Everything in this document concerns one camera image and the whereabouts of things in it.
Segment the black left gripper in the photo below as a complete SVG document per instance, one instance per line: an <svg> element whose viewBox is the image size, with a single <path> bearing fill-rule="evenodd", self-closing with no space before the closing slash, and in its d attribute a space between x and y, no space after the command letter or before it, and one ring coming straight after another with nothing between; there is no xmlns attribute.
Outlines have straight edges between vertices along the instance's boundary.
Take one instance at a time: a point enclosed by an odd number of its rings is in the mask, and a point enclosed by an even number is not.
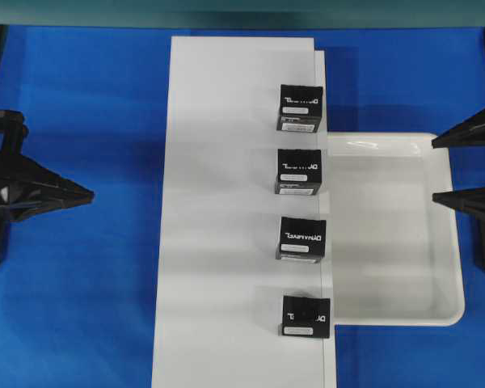
<svg viewBox="0 0 485 388"><path fill-rule="evenodd" d="M88 205L94 193L23 156L28 136L21 112L0 110L0 222L25 221L53 211ZM43 196L26 197L26 187L40 189Z"/></svg>

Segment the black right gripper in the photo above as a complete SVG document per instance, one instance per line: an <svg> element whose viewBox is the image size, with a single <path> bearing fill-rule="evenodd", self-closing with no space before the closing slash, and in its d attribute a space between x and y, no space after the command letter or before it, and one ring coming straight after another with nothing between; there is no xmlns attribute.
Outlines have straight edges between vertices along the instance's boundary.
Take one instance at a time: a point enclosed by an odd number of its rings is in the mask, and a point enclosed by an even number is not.
<svg viewBox="0 0 485 388"><path fill-rule="evenodd" d="M485 146L485 109L432 140L433 148ZM485 187L432 194L435 203L478 219L476 265L485 272Z"/></svg>

